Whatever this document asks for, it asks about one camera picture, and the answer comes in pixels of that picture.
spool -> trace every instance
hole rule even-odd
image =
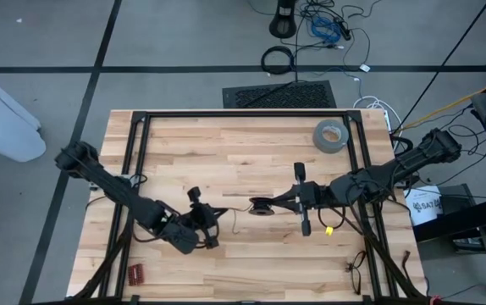
[[[338,153],[346,146],[348,139],[346,127],[333,119],[318,123],[312,134],[314,146],[322,153]]]

white cable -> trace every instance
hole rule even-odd
[[[362,98],[358,98],[355,102],[354,102],[354,105],[352,105],[353,108],[358,108],[358,104],[366,99],[372,99],[373,102],[368,104],[366,106],[366,108],[370,108],[370,109],[377,109],[377,108],[381,108],[383,111],[387,111],[386,108],[384,108],[384,106],[386,106],[391,112],[392,114],[394,114],[395,118],[397,119],[397,121],[399,122],[400,124],[400,128],[403,129],[403,125],[401,124],[401,118],[399,117],[399,115],[396,113],[396,111],[390,106],[388,105],[387,102],[385,101],[382,101],[382,100],[379,100],[377,97],[374,97],[374,96],[365,96],[365,97],[362,97]],[[397,150],[397,147],[399,146],[399,142],[397,141],[394,145],[394,152]]]

wood grain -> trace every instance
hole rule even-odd
[[[114,174],[121,170],[130,116],[128,110],[112,111],[108,122],[100,160]],[[384,116],[378,110],[363,110],[362,117],[372,163],[389,161],[393,153]],[[304,115],[153,119],[144,165],[149,181],[141,187],[140,194],[163,200],[185,213],[189,210],[186,192],[199,186],[203,202],[244,209],[249,206],[249,197],[271,197],[288,190],[294,183],[292,164],[298,161],[306,164],[308,180],[329,183],[350,171],[351,164],[346,149],[324,154],[312,144],[312,131],[322,119],[325,118]],[[356,127],[352,130],[357,140]],[[134,157],[139,141],[138,136]],[[358,163],[362,166],[358,141],[355,144]],[[92,193],[91,199],[101,195]],[[89,207],[69,295],[83,287],[102,261],[113,208],[108,199]],[[142,300],[169,301],[361,300],[352,290],[345,267],[364,250],[363,239],[348,225],[326,236],[313,211],[309,214],[313,234],[303,237],[299,216],[281,209],[275,213],[263,218],[229,211],[219,220],[221,246],[195,250],[189,255],[178,253],[163,241],[147,244],[133,241],[129,264],[143,264],[145,284],[126,286],[124,298],[139,294]],[[425,291],[422,265],[407,212],[385,202],[383,217],[393,259],[400,265],[404,251],[410,251],[407,268],[411,280],[420,291]],[[323,211],[323,219],[331,225],[340,221],[331,211]],[[149,236],[139,227],[135,229],[138,236]],[[378,257],[377,261],[382,291],[387,295],[384,268]],[[113,266],[112,279],[115,279],[119,264]],[[360,271],[362,293],[372,295],[367,261]],[[114,280],[111,284],[109,293],[113,294]]]

black floor mat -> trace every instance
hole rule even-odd
[[[224,88],[223,103],[224,108],[337,108],[327,80]]]

floor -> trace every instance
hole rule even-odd
[[[64,178],[53,163],[70,138],[100,147],[110,109],[221,108],[223,87],[293,79],[293,75],[242,72],[240,66],[257,71],[262,53],[279,44],[268,33],[271,16],[254,12],[244,0],[115,2],[121,3],[118,18],[108,22],[113,1],[0,0],[0,87],[41,121],[47,143],[46,153],[29,163],[17,164],[0,156],[0,304],[19,302],[56,189],[65,190],[64,199],[33,301],[64,297],[88,199],[86,183],[70,180],[64,188]],[[351,3],[368,8],[371,2]],[[274,10],[272,0],[252,3],[262,12]],[[337,8],[346,3],[337,1]],[[373,66],[440,66],[485,3],[384,0],[374,6],[371,17],[350,19],[350,27],[363,28],[372,42],[367,61],[372,71],[354,74],[361,79],[363,95],[379,97],[405,116],[434,72],[375,72]],[[110,25],[114,25],[113,34],[104,36]],[[315,41],[302,32],[298,42]],[[345,50],[302,52],[298,64],[340,65],[348,48],[345,42],[341,44]],[[346,62],[359,65],[366,48],[365,37],[357,32]],[[483,64],[486,9],[445,63]],[[99,75],[102,66],[156,68],[148,73],[106,69],[112,73]],[[213,73],[215,68],[209,66],[222,67]],[[14,73],[12,67],[28,67],[17,72],[29,73]],[[486,72],[459,71],[440,73],[407,121],[486,86]],[[339,108],[350,108],[358,98],[360,82],[340,72],[300,73],[300,78],[329,80]],[[406,135],[418,141],[430,128],[447,121],[437,120]],[[456,122],[482,129],[471,115]],[[466,147],[473,145],[472,139],[465,140]],[[465,155],[453,164],[429,166],[421,174],[439,182],[476,160],[478,156]],[[473,194],[486,196],[486,159],[447,185],[460,183],[467,183]],[[449,300],[486,303],[485,255],[455,255],[442,241],[419,246],[431,294],[446,296],[476,284]]]

